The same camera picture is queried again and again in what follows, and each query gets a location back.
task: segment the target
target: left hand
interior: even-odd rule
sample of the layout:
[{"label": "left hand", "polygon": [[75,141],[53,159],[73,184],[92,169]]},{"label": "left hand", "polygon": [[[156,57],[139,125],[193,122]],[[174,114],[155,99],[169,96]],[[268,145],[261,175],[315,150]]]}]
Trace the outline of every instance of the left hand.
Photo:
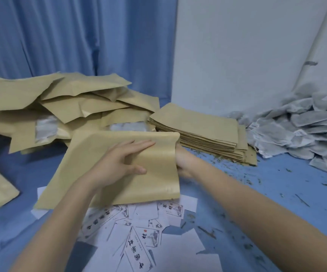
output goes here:
[{"label": "left hand", "polygon": [[101,188],[115,183],[128,174],[145,174],[147,170],[139,165],[128,165],[124,163],[125,157],[142,151],[156,142],[151,140],[134,140],[117,143],[111,146],[102,158],[85,173],[92,181],[94,188]]}]

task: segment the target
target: blue curtain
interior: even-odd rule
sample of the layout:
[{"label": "blue curtain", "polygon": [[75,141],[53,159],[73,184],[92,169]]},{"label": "blue curtain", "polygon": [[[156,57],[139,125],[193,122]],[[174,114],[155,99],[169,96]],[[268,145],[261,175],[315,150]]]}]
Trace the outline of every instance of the blue curtain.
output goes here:
[{"label": "blue curtain", "polygon": [[177,0],[0,0],[0,77],[117,73],[171,99]]}]

